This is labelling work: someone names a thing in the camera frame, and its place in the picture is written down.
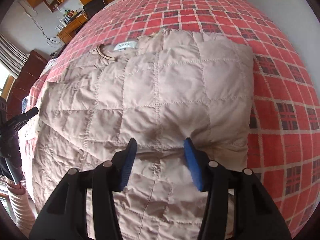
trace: quilted jacket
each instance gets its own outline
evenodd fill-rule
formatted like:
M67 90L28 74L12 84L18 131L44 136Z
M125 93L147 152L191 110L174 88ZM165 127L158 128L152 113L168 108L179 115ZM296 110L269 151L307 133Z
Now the quilted jacket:
M51 83L32 166L38 210L71 167L94 169L134 137L127 187L114 193L124 239L196 239L207 193L183 156L191 137L228 169L246 167L253 53L213 33L162 30L135 49L93 49ZM91 194L87 198L93 236ZM230 201L227 231L232 230Z

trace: clothing label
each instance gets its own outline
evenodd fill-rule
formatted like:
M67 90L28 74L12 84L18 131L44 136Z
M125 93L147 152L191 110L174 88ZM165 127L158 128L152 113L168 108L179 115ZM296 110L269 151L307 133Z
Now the clothing label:
M136 47L137 42L136 41L126 41L118 43L113 50L121 50L126 48L132 48L134 49Z

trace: red plaid bedspread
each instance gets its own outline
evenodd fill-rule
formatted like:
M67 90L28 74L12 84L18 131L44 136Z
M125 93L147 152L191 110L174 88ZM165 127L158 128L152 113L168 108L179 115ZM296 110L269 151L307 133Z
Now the red plaid bedspread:
M85 25L55 66L34 84L30 105L35 105L45 81L56 81L72 60L97 44L116 44L161 27L222 33L252 47L248 167L261 178L295 236L311 216L319 192L319 101L286 36L246 0L115 2ZM25 156L33 155L35 144L36 138L26 141Z

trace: wooden desk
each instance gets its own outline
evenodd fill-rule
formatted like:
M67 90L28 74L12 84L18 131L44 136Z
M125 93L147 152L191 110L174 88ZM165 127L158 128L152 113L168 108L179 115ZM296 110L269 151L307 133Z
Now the wooden desk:
M81 14L78 18L70 22L66 27L64 27L57 36L62 39L65 44L68 44L74 36L76 36L75 30L79 28L87 20L86 14Z

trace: blue cloth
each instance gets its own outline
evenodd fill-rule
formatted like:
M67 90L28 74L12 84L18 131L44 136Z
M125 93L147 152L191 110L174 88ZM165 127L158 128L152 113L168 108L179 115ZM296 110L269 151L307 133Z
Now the blue cloth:
M26 111L26 109L27 109L27 104L28 104L28 98L24 98L23 100L22 100L22 113L24 113L25 111Z

